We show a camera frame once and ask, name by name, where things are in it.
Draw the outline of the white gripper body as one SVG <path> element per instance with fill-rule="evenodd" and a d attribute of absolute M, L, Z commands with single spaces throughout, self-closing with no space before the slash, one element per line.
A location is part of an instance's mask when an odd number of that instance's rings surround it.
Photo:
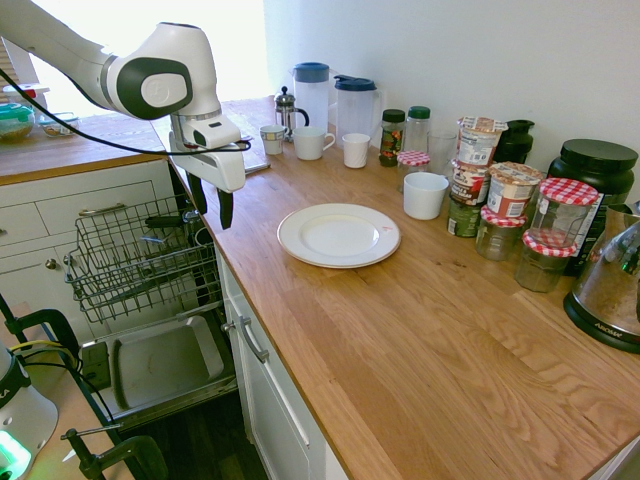
<path fill-rule="evenodd" d="M 245 185 L 243 153 L 237 143 L 225 145 L 222 151 L 188 152 L 186 147 L 169 133 L 169 145 L 174 163 L 186 172 L 207 181 L 227 193 L 240 190 Z"/>

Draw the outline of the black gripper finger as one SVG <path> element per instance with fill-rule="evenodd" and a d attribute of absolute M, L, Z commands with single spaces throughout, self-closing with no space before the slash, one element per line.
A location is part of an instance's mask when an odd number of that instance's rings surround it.
<path fill-rule="evenodd" d="M 207 213 L 208 206 L 207 206 L 206 195 L 204 194 L 204 191 L 202 188 L 201 179 L 198 176 L 192 173 L 189 173 L 188 183 L 189 183 L 191 196 L 192 196 L 192 200 L 195 208 L 201 215 L 205 215 Z"/>
<path fill-rule="evenodd" d="M 219 220 L 223 230 L 229 229 L 233 221 L 234 212 L 234 195 L 232 192 L 227 192 L 217 188 L 217 197 L 219 203 Z"/>

